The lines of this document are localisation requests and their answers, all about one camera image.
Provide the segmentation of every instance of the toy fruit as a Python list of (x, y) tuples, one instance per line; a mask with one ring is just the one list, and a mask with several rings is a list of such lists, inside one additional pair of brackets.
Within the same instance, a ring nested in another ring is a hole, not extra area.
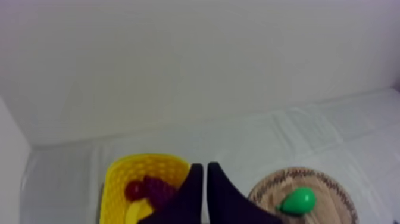
[(129, 201), (139, 200), (146, 196), (146, 189), (141, 181), (130, 181), (125, 187), (125, 197)]
[(145, 176), (143, 182), (147, 197), (156, 210), (164, 207), (176, 193), (176, 189), (173, 186), (159, 178)]
[(283, 213), (303, 215), (310, 212), (316, 203), (314, 191), (310, 188), (297, 188), (291, 192), (277, 208)]
[(125, 224), (137, 224), (138, 221), (146, 218), (151, 213), (153, 213), (153, 208), (147, 199), (136, 200), (126, 210)]

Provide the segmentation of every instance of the white backdrop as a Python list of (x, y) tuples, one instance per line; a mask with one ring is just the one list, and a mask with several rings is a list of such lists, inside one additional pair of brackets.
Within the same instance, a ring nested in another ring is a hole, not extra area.
[(390, 86), (392, 0), (2, 0), (0, 93), (56, 144)]

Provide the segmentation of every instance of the red fruit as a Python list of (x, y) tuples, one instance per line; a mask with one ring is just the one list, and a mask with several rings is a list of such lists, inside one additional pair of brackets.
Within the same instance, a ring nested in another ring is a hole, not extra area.
[(145, 176), (143, 183), (150, 204), (155, 209), (163, 208), (176, 193), (176, 189), (173, 186), (159, 178)]
[(139, 200), (145, 196), (145, 186), (141, 181), (130, 181), (125, 188), (125, 197), (128, 201)]

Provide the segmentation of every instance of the purple fruit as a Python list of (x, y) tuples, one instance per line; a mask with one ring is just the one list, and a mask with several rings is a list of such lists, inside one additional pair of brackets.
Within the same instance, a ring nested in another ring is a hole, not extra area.
[(145, 176), (143, 183), (147, 197), (155, 209), (163, 208), (176, 193), (173, 186), (160, 178)]

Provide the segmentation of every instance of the plastic basket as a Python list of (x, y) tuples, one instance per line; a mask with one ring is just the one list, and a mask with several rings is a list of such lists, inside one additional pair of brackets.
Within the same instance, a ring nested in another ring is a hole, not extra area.
[(149, 175), (179, 189), (189, 171), (188, 162), (167, 154), (130, 155), (114, 162), (105, 176), (100, 224), (125, 223), (130, 202), (125, 199), (124, 190), (130, 181), (142, 181), (145, 175)]

